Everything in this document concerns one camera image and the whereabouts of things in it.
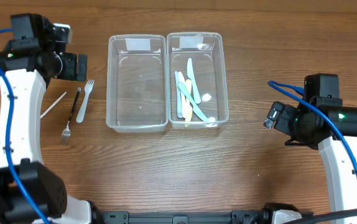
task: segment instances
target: table surface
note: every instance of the table surface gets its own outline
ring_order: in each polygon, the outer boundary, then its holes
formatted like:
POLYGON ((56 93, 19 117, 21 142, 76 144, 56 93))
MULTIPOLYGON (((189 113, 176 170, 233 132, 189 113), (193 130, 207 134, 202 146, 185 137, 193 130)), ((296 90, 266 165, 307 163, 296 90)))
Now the table surface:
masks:
MULTIPOLYGON (((88 54, 88 79, 96 80, 68 146, 58 145, 60 135, 85 84, 52 80, 44 96, 42 111, 67 91, 42 119, 40 143, 45 165, 70 195, 129 212, 258 210, 266 202, 329 211, 318 152, 285 147, 285 134, 262 125, 273 101, 297 105, 267 81, 302 86, 306 75, 336 73, 344 105, 357 107, 357 14, 0 6, 0 29, 23 12, 70 24, 67 51, 88 54), (115 133, 105 124, 109 37, 182 31, 222 35, 229 121, 218 129, 168 124, 159 134, 115 133)), ((0 35, 0 51, 10 38, 0 35)))

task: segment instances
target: utensil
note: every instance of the utensil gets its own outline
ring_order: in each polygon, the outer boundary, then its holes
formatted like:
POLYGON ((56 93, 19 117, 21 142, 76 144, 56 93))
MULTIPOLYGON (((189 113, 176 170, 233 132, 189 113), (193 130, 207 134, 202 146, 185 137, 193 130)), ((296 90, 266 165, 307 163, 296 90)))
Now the utensil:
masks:
MULTIPOLYGON (((192 81, 191 79, 187 79, 185 81, 185 87, 187 88, 188 92, 191 95, 191 90, 192 90, 192 81)), ((192 118, 192 107, 190 105, 190 100, 188 98, 185 99, 185 107, 187 109, 187 117, 185 118, 185 122, 190 122, 192 118)))
POLYGON ((65 96, 65 94, 67 94, 67 92, 63 93, 49 108, 47 108, 47 110, 40 115, 40 118, 42 119, 65 96))
MULTIPOLYGON (((182 72, 178 72, 178 78, 180 80, 180 83, 183 83, 185 85, 185 79, 184 79, 182 72)), ((183 118, 186 118, 188 115, 188 112, 187 112, 187 108, 185 106, 185 96, 183 93, 181 93, 181 112, 182 112, 183 118)))
POLYGON ((75 107, 78 102, 79 94, 80 94, 80 87, 78 88, 78 91, 76 92, 75 101, 73 101, 73 106, 72 106, 71 114, 69 115, 67 127, 62 131, 60 145, 63 145, 63 146, 66 145, 68 143, 69 137, 71 136, 71 130, 69 130, 69 123, 71 122, 73 113, 75 112, 75 107))
POLYGON ((89 96, 91 91, 93 90, 94 80, 88 80, 85 85, 85 99, 83 99, 83 103, 80 106, 80 110, 78 116, 76 116, 77 123, 82 123, 83 119, 85 118, 87 101, 89 100, 89 96))
POLYGON ((184 95, 177 86, 180 83, 179 72, 175 71, 174 76, 176 77, 176 91, 177 91, 177 116, 178 118, 183 118, 183 113, 181 110, 181 95, 184 95))
POLYGON ((188 92, 186 89, 185 85, 183 83, 179 83, 178 87, 180 88, 181 92, 184 93, 184 95, 190 100, 192 106, 193 106, 193 112, 202 120, 202 121, 209 121, 209 119, 202 113, 201 109, 198 107, 196 102, 193 100, 191 97, 191 94, 188 92))
POLYGON ((195 81, 195 76, 193 74, 193 67, 192 67, 192 58, 188 59, 187 62, 187 76, 192 81, 192 88, 193 88, 193 98, 197 104, 201 103, 201 96, 199 95, 197 83, 195 81))

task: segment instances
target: fork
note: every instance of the fork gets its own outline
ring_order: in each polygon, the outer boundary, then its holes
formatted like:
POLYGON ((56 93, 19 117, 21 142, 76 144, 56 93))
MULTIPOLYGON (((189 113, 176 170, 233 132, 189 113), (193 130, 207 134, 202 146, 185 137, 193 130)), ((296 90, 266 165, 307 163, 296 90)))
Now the fork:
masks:
POLYGON ((78 116, 76 117, 77 123, 81 123, 85 118, 87 101, 89 100, 89 96, 91 91, 93 90, 94 80, 88 80, 85 85, 85 99, 83 99, 83 103, 80 106, 80 110, 78 116))
POLYGON ((62 131, 62 134, 61 134, 60 145, 62 145, 62 146, 66 145, 68 143, 69 137, 71 136, 71 130, 69 130, 69 123, 71 122, 73 113, 75 112, 75 107, 77 105, 79 94, 80 94, 80 87, 78 88, 78 91, 76 92, 75 101, 73 102, 73 106, 72 106, 71 114, 69 115, 67 127, 62 131))

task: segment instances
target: white label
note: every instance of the white label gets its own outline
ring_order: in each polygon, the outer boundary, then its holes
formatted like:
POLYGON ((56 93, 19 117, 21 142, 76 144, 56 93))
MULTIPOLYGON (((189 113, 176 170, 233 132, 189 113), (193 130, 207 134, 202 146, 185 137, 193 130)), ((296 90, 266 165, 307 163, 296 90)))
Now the white label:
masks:
POLYGON ((180 48, 198 48, 198 44, 203 44, 203 37, 180 37, 180 48))
POLYGON ((150 39, 126 39, 127 50, 151 50, 150 39))

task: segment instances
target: plastic bin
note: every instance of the plastic bin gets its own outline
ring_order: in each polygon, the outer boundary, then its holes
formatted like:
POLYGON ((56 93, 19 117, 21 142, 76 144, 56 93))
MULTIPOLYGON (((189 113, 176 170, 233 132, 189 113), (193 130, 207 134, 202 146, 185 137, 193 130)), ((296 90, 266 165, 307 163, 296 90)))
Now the plastic bin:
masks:
POLYGON ((106 124, 119 133, 163 131, 168 122, 165 37, 109 39, 106 124))
POLYGON ((210 32, 179 32, 167 36, 167 74, 170 76, 169 120, 175 129, 217 127, 228 120, 226 70, 221 35, 210 32), (175 71, 187 79, 187 62, 192 58, 193 72, 201 96, 198 107, 209 121, 195 114, 191 122, 177 116, 175 71))

